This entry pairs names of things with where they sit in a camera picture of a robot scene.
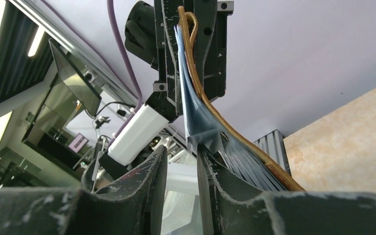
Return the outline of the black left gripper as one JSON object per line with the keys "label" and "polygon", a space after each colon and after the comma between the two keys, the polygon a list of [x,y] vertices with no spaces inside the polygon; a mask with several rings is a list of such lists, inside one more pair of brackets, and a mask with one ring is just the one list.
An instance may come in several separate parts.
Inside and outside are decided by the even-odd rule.
{"label": "black left gripper", "polygon": [[154,91],[165,94],[183,114],[178,67],[178,46],[174,26],[178,24],[177,8],[183,6],[198,20],[193,56],[206,97],[214,101],[226,92],[227,21],[234,12],[232,0],[156,0],[154,13],[158,52],[159,81]]}

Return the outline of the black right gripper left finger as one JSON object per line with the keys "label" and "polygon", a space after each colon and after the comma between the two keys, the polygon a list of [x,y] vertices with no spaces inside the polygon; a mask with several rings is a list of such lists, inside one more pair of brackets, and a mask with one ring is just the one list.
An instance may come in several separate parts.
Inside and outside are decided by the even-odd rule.
{"label": "black right gripper left finger", "polygon": [[167,149],[95,193],[82,188],[0,188],[0,235],[158,235]]}

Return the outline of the brown leather card holder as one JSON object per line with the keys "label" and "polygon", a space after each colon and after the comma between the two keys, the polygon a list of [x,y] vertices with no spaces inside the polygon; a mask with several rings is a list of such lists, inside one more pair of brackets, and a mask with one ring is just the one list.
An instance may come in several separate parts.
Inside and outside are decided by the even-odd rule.
{"label": "brown leather card holder", "polygon": [[192,151],[204,145],[240,180],[263,191],[303,191],[278,163],[236,131],[206,97],[194,61],[198,20],[183,6],[174,27],[178,46],[182,106],[187,144]]}

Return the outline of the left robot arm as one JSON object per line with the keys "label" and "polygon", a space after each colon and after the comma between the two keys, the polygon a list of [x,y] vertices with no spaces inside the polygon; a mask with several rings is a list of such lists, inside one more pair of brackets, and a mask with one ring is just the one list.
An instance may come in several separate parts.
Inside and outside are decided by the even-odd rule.
{"label": "left robot arm", "polygon": [[[128,165],[151,140],[182,115],[176,36],[172,29],[180,19],[178,7],[193,13],[198,20],[197,27],[192,29],[197,33],[194,61],[206,97],[215,100],[225,95],[227,19],[234,11],[232,1],[157,0],[150,5],[140,0],[126,20],[125,39],[120,36],[114,3],[107,1],[110,25],[138,97],[133,113],[101,157],[101,165],[113,179],[126,174]],[[142,99],[128,53],[149,63],[159,73],[146,101]]]}

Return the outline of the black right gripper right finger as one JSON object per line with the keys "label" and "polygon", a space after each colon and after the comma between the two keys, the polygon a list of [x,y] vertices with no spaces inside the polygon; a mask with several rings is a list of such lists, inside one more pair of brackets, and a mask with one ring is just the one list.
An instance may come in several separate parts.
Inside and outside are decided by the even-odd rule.
{"label": "black right gripper right finger", "polygon": [[205,235],[376,235],[376,194],[261,191],[197,148]]}

